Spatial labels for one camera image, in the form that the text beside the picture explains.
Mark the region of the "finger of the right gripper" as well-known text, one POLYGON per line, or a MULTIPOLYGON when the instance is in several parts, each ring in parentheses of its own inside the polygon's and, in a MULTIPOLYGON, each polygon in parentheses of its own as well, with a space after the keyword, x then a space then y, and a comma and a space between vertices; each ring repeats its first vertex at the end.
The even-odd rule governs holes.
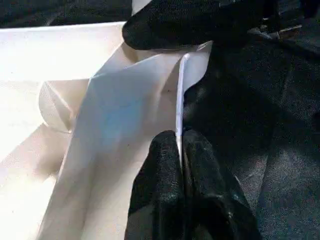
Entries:
POLYGON ((243 42, 263 18, 263 0, 152 0, 123 26, 135 50, 171 50, 212 41, 243 42))

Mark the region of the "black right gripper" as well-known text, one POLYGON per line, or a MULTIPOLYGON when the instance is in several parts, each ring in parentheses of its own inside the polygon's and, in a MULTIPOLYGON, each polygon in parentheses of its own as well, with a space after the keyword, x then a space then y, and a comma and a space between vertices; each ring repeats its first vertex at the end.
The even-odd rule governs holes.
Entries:
POLYGON ((318 0, 267 0, 260 25, 248 31, 250 43, 277 48, 320 47, 318 0))

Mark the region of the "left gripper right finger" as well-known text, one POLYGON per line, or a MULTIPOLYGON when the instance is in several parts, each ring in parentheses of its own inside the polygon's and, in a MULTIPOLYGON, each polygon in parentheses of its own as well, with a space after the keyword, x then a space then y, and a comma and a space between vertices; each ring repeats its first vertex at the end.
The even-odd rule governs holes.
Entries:
POLYGON ((256 218, 238 179, 195 130, 182 137, 191 240, 260 240, 256 218))

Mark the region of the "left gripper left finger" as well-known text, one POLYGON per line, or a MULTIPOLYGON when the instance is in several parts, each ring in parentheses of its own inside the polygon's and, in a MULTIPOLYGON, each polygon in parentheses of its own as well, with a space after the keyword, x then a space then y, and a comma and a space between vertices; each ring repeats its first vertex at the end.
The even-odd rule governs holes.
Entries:
POLYGON ((131 191, 126 240, 183 240, 185 195, 180 156, 173 131, 150 143, 131 191))

